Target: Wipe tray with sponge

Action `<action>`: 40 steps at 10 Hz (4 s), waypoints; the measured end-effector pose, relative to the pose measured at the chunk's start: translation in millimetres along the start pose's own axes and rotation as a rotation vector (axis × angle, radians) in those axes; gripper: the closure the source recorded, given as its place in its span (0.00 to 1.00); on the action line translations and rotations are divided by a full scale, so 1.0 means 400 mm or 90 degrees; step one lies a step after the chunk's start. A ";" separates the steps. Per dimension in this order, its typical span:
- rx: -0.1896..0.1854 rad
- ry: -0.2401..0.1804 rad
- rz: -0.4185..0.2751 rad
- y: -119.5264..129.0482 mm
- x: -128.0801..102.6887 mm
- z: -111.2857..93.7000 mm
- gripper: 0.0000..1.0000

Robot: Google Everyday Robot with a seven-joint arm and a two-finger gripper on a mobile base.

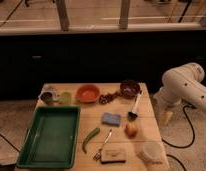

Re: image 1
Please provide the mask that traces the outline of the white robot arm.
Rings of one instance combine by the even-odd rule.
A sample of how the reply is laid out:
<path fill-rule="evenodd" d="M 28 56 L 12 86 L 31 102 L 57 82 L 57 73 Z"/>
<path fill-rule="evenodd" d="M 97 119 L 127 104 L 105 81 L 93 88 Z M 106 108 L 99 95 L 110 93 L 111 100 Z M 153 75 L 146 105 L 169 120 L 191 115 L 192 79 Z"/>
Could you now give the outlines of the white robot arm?
<path fill-rule="evenodd" d="M 170 108 L 181 100 L 193 104 L 206 114 L 206 87 L 201 84 L 205 72 L 198 63 L 188 63 L 167 70 L 162 76 L 163 86 L 154 95 L 157 101 L 157 122 L 165 125 L 171 118 Z"/>

